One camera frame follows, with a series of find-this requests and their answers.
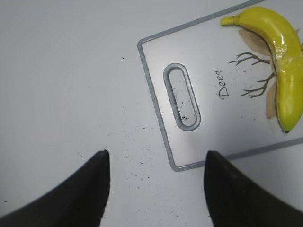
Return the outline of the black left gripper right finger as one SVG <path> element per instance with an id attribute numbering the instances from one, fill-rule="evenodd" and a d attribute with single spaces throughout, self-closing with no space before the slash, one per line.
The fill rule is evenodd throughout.
<path id="1" fill-rule="evenodd" d="M 217 151 L 205 160 L 204 192 L 215 227 L 301 227 L 303 213 L 254 183 Z"/>

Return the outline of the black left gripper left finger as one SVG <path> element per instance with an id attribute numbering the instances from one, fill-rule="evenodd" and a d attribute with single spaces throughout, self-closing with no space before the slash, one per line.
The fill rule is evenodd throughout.
<path id="1" fill-rule="evenodd" d="M 2 227 L 98 227 L 111 186 L 107 150 L 96 152 L 50 192 L 1 217 Z"/>

